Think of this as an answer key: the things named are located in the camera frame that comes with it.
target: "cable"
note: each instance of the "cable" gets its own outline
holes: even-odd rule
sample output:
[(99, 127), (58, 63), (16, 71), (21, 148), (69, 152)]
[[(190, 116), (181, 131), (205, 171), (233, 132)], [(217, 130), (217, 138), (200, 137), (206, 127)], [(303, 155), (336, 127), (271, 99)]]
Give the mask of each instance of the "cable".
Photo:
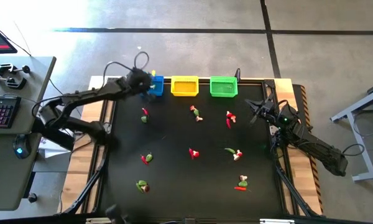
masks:
[[(353, 147), (353, 146), (361, 146), (361, 147), (362, 147), (362, 150), (361, 150), (360, 152), (358, 152), (357, 154), (345, 154), (345, 152), (346, 152), (348, 149), (350, 149), (351, 147)], [(356, 144), (352, 144), (352, 145), (346, 147), (346, 148), (344, 149), (344, 151), (343, 151), (341, 154), (343, 154), (344, 156), (359, 156), (359, 155), (361, 155), (364, 151), (365, 151), (365, 146), (363, 146), (362, 144), (356, 143)]]
[(33, 113), (33, 111), (36, 109), (36, 106), (39, 105), (47, 100), (54, 100), (54, 99), (58, 99), (58, 98), (61, 98), (62, 96), (53, 96), (53, 97), (50, 97), (50, 98), (46, 98), (46, 99), (43, 99), (43, 100), (40, 100), (39, 102), (36, 102), (35, 105), (33, 105), (32, 107), (32, 110), (31, 110), (31, 113), (32, 113), (32, 116), (33, 117), (36, 117), (37, 115)]
[[(54, 85), (54, 83), (52, 82), (52, 80), (51, 80), (51, 78), (50, 78), (50, 83), (51, 83), (51, 85), (61, 94), (61, 95), (63, 95), (63, 93)], [(80, 111), (79, 111), (79, 109), (78, 108), (76, 108), (76, 111), (77, 111), (77, 113), (81, 116), (81, 113), (80, 113)]]
[(137, 68), (137, 58), (138, 58), (138, 56), (140, 56), (140, 55), (142, 55), (142, 54), (144, 54), (144, 55), (147, 56), (147, 61), (146, 61), (146, 63), (144, 64), (144, 66), (142, 66), (142, 67), (140, 68), (141, 70), (143, 70), (143, 69), (148, 65), (148, 63), (149, 63), (149, 55), (148, 55), (148, 53), (147, 53), (147, 52), (139, 52), (139, 53), (136, 55), (136, 57), (134, 57), (134, 67)]
[(69, 135), (69, 136), (71, 136), (72, 137), (72, 135), (66, 130), (66, 129), (64, 129), (64, 131)]
[(30, 51), (30, 48), (29, 48), (29, 46), (27, 45), (27, 42), (26, 42), (26, 40), (25, 40), (24, 35), (22, 34), (21, 30), (19, 29), (19, 27), (18, 27), (18, 25), (15, 23), (15, 21), (14, 21), (14, 24), (15, 24), (15, 26), (17, 27), (19, 33), (21, 34), (21, 36), (22, 36), (22, 38), (23, 38), (23, 40), (24, 40), (24, 42), (25, 42), (25, 44), (26, 44), (27, 50), (30, 52), (30, 55), (29, 55), (29, 56), (32, 56), (32, 52)]
[(15, 94), (15, 93), (5, 93), (5, 94), (3, 94), (3, 96), (6, 96), (6, 95), (14, 95), (14, 96), (18, 96), (19, 98), (22, 98), (22, 99), (25, 99), (25, 100), (29, 100), (29, 101), (31, 101), (31, 102), (33, 102), (33, 103), (37, 103), (37, 102), (34, 101), (34, 100), (31, 100), (31, 99), (29, 99), (29, 98), (26, 98), (26, 97), (20, 96), (20, 95)]
[(75, 139), (75, 141), (73, 143), (76, 143), (77, 141), (79, 141), (80, 139), (82, 139), (85, 135), (86, 135), (86, 133), (83, 133), (78, 139)]
[(373, 112), (373, 111), (365, 111), (365, 110), (362, 110), (362, 111), (360, 111), (360, 112), (355, 116), (355, 119), (354, 119), (354, 124), (353, 124), (354, 131), (355, 131), (358, 135), (360, 135), (360, 136), (362, 136), (362, 137), (372, 136), (372, 135), (373, 135), (373, 132), (370, 133), (370, 134), (361, 134), (361, 133), (356, 129), (356, 121), (357, 121), (357, 118), (358, 118), (359, 115), (362, 115), (362, 114), (364, 114), (364, 113), (370, 113), (370, 112)]
[(93, 142), (93, 141), (90, 140), (88, 143), (86, 143), (86, 144), (84, 144), (84, 145), (81, 145), (81, 146), (79, 146), (79, 147), (77, 147), (77, 148), (74, 148), (74, 149), (72, 150), (72, 152), (70, 152), (70, 154), (72, 155), (72, 154), (73, 154), (74, 152), (76, 152), (77, 150), (80, 150), (80, 149), (82, 149), (82, 148), (84, 148), (84, 147), (90, 145), (92, 142)]
[(15, 44), (18, 46), (20, 49), (22, 49), (24, 52), (26, 52), (29, 56), (32, 56), (28, 51), (23, 49), (20, 45), (17, 45), (14, 41), (12, 41), (10, 38), (8, 38), (1, 30), (0, 30), (1, 35), (3, 35), (8, 41), (11, 41), (11, 43)]
[(112, 65), (112, 64), (120, 65), (120, 66), (122, 66), (122, 67), (124, 67), (124, 68), (126, 68), (126, 69), (128, 69), (128, 70), (130, 70), (130, 71), (132, 71), (131, 68), (129, 68), (129, 67), (123, 65), (123, 64), (120, 63), (120, 62), (108, 62), (108, 63), (106, 64), (106, 66), (105, 66), (105, 69), (104, 69), (104, 73), (103, 73), (103, 81), (102, 81), (102, 86), (101, 86), (100, 89), (102, 89), (102, 87), (104, 87), (104, 84), (105, 84), (106, 70), (107, 70), (108, 67), (109, 67), (110, 65)]
[(60, 213), (62, 213), (62, 192), (63, 190), (60, 192)]
[(280, 115), (282, 114), (282, 111), (283, 111), (283, 109), (284, 109), (285, 106), (286, 106), (286, 105), (284, 105), (284, 106), (282, 107), (282, 109), (279, 109), (280, 104), (281, 104), (281, 103), (284, 103), (284, 102), (286, 102), (286, 105), (288, 105), (288, 101), (287, 101), (287, 100), (281, 100), (281, 101), (279, 101), (279, 102), (276, 104), (276, 106), (275, 106), (275, 108), (278, 108), (278, 110), (279, 110), (279, 114), (278, 114), (278, 116), (276, 117), (276, 120), (275, 120), (275, 121), (279, 120)]

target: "gray desk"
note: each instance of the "gray desk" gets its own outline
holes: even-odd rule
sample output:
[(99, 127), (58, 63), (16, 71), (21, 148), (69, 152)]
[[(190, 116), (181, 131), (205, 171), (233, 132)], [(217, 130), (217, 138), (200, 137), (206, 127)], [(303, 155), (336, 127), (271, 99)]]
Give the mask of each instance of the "gray desk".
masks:
[[(0, 63), (13, 63), (16, 67), (28, 65), (32, 71), (30, 76), (22, 73), (27, 79), (23, 90), (12, 90), (0, 84), (0, 95), (11, 92), (35, 101), (41, 100), (55, 61), (55, 57), (0, 57)], [(33, 104), (21, 100), (21, 106), (10, 132), (6, 132), (5, 129), (0, 130), (6, 133), (0, 134), (0, 210), (17, 209), (29, 183), (41, 135), (29, 135), (32, 152), (26, 159), (16, 157), (12, 149), (12, 141), (16, 134), (30, 133), (34, 122), (30, 113)]]
[[(0, 95), (15, 93), (34, 101), (41, 100), (56, 60), (55, 57), (0, 57), (0, 63), (12, 63), (17, 68), (22, 68), (23, 65), (30, 67), (30, 74), (19, 72), (14, 76), (16, 80), (21, 76), (27, 80), (23, 89), (13, 90), (8, 88), (3, 82), (0, 82)], [(11, 128), (0, 129), (0, 134), (29, 134), (35, 120), (31, 113), (33, 105), (33, 102), (22, 99)]]

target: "concrete floor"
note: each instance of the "concrete floor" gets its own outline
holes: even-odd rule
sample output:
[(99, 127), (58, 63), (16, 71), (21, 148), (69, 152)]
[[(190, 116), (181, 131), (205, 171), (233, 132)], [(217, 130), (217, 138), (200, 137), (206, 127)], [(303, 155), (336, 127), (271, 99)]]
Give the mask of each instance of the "concrete floor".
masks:
[[(240, 67), (242, 77), (274, 77), (265, 34), (50, 32), (54, 27), (265, 29), (259, 0), (5, 2), (13, 7), (5, 18), (0, 8), (0, 29), (25, 46), (16, 21), (34, 55), (56, 56), (52, 80), (64, 92), (87, 89), (90, 76), (101, 75), (108, 61), (132, 65), (139, 48), (151, 57), (147, 69), (162, 75), (233, 75)], [(373, 30), (373, 0), (266, 0), (266, 5), (272, 29)], [(355, 143), (349, 125), (333, 124), (329, 117), (373, 86), (373, 35), (274, 35), (274, 44), (282, 78), (306, 87), (313, 134), (340, 149)], [(56, 94), (50, 86), (45, 96)], [(319, 165), (325, 215), (373, 222), (373, 180), (352, 182), (351, 175), (366, 167), (362, 157), (348, 159), (346, 177)], [(41, 195), (39, 204), (22, 202), (14, 212), (0, 212), (0, 219), (55, 213), (65, 175), (50, 175), (38, 175), (32, 186)]]

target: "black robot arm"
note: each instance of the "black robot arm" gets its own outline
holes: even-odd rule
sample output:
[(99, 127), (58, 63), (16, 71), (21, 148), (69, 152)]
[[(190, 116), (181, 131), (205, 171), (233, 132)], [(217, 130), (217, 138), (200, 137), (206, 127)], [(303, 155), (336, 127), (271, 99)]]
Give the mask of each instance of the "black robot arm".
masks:
[[(77, 106), (83, 106), (101, 100), (121, 100), (138, 93), (146, 95), (151, 83), (151, 74), (141, 69), (133, 68), (127, 75), (127, 78), (121, 77), (113, 82), (107, 82), (107, 84), (100, 89), (76, 91), (75, 93), (67, 93), (59, 96), (49, 101), (39, 111), (44, 125), (44, 130), (41, 131), (41, 133), (48, 129), (70, 129), (72, 131), (87, 133), (96, 144), (104, 144), (106, 142), (107, 132), (102, 122), (86, 122), (72, 118), (70, 116), (71, 112)], [(57, 108), (58, 106), (63, 106), (62, 111)]]
[(282, 141), (286, 146), (291, 144), (318, 159), (333, 175), (345, 176), (348, 161), (341, 151), (312, 135), (308, 128), (300, 123), (297, 111), (288, 103), (278, 112), (277, 107), (282, 101), (275, 104), (273, 97), (271, 94), (264, 101), (246, 100), (254, 114), (251, 122), (257, 117), (266, 119), (278, 128), (275, 133), (278, 141)]

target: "keyboard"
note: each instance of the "keyboard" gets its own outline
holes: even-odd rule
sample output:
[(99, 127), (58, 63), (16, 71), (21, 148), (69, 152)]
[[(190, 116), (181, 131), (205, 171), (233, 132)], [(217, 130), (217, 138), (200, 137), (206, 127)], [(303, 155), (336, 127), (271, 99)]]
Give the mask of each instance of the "keyboard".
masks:
[(20, 102), (18, 96), (0, 96), (0, 128), (11, 128)]

